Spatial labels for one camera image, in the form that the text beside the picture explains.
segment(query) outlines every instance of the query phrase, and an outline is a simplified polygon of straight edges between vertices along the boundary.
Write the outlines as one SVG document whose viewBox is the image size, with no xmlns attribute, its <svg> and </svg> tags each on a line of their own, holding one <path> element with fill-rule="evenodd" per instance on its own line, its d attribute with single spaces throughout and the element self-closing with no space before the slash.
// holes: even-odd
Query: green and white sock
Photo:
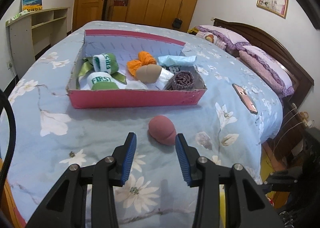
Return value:
<svg viewBox="0 0 320 228">
<path fill-rule="evenodd" d="M 87 78 L 91 90 L 119 89 L 113 78 L 106 72 L 94 72 Z"/>
<path fill-rule="evenodd" d="M 119 70 L 116 56 L 113 53 L 94 55 L 92 63 L 95 72 L 106 72 L 112 75 Z"/>
</svg>

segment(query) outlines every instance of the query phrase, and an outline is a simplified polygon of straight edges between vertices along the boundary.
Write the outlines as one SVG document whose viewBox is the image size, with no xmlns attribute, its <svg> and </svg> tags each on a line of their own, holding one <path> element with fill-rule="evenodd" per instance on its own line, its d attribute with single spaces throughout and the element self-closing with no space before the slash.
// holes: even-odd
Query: power socket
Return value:
<svg viewBox="0 0 320 228">
<path fill-rule="evenodd" d="M 12 61 L 8 61 L 8 62 L 7 62 L 7 68 L 10 69 L 10 68 L 12 68 L 12 67 L 13 67 Z"/>
</svg>

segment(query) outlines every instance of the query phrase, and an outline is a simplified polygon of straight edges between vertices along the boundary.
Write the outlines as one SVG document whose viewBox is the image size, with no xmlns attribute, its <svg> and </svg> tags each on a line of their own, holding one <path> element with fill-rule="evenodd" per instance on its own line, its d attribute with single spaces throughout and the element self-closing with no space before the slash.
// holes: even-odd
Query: blue floral bedsheet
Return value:
<svg viewBox="0 0 320 228">
<path fill-rule="evenodd" d="M 208 88 L 198 105 L 74 109 L 65 87 L 83 44 L 84 29 L 99 28 L 146 32 L 186 42 L 183 52 L 197 56 L 197 69 Z M 233 83 L 245 88 L 258 115 L 247 110 Z M 282 122 L 282 106 L 271 88 L 215 45 L 178 31 L 117 22 L 90 22 L 49 49 L 18 82 L 9 99 L 16 117 L 17 142 L 8 181 L 26 221 L 69 164 L 95 164 L 123 144 L 128 132 L 135 132 L 138 142 L 129 180 L 114 189 L 120 226 L 191 227 L 197 188 L 189 188 L 183 181 L 174 147 L 158 144 L 148 135 L 150 119 L 167 116 L 200 155 L 228 167 L 241 163 L 257 182 L 260 144 L 275 137 Z M 8 124 L 2 113 L 3 157 L 7 144 Z M 91 227 L 90 200 L 87 203 L 86 224 Z"/>
</svg>

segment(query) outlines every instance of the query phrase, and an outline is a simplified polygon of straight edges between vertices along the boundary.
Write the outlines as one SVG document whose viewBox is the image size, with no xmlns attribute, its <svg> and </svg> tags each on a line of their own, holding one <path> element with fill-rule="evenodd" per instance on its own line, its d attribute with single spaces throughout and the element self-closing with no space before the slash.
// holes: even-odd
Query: smartphone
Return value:
<svg viewBox="0 0 320 228">
<path fill-rule="evenodd" d="M 258 114 L 256 107 L 254 106 L 253 102 L 250 100 L 250 97 L 246 94 L 245 90 L 236 84 L 232 84 L 233 88 L 236 90 L 238 96 L 240 97 L 241 101 L 247 107 L 247 109 L 252 114 Z"/>
</svg>

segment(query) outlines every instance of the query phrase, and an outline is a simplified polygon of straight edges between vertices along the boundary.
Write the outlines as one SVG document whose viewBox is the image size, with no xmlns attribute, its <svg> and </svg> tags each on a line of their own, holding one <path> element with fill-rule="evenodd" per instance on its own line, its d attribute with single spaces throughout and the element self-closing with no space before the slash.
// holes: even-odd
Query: box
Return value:
<svg viewBox="0 0 320 228">
<path fill-rule="evenodd" d="M 154 34 L 123 30 L 85 30 L 84 45 L 79 51 L 66 87 L 74 108 L 112 108 L 196 105 L 207 90 L 199 73 L 194 70 L 201 89 L 187 91 L 161 90 L 79 90 L 77 77 L 83 58 L 101 53 L 114 53 L 120 70 L 127 61 L 138 59 L 142 50 L 155 58 L 165 55 L 184 56 L 185 43 Z"/>
</svg>

